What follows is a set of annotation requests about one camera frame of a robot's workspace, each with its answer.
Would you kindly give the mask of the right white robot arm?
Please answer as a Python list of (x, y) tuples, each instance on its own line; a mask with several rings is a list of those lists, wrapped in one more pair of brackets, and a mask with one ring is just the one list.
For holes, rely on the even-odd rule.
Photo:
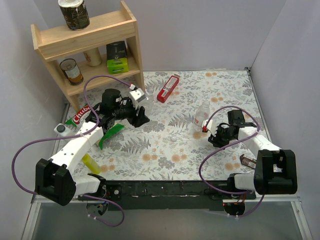
[(256, 162), (254, 173), (234, 173), (226, 186), (227, 195), (237, 199), (245, 191), (260, 195), (293, 195), (298, 190), (296, 155), (292, 150), (281, 149), (258, 131), (258, 124), (247, 122), (243, 111), (227, 113), (228, 123), (216, 124), (212, 118), (202, 122), (202, 130), (210, 132), (208, 141), (216, 148), (227, 147), (231, 141), (240, 141)]

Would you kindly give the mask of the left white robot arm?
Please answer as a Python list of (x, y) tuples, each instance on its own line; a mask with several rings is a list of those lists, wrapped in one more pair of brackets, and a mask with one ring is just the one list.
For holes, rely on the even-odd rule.
[(101, 102), (93, 107), (77, 132), (78, 137), (71, 139), (50, 159), (38, 161), (35, 167), (35, 192), (61, 206), (67, 205), (76, 196), (103, 199), (107, 194), (106, 180), (97, 173), (73, 178), (75, 168), (116, 121), (127, 120), (135, 128), (148, 123), (150, 120), (142, 105), (145, 98), (140, 88), (130, 91), (127, 97), (122, 97), (117, 89), (106, 89)]

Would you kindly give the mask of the clear plastic bottle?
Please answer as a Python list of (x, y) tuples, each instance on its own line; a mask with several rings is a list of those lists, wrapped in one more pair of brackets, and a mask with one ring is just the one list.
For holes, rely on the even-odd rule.
[(145, 108), (145, 115), (150, 118), (152, 109), (155, 102), (155, 88), (153, 86), (149, 86), (145, 90), (145, 102), (144, 102), (144, 108)]

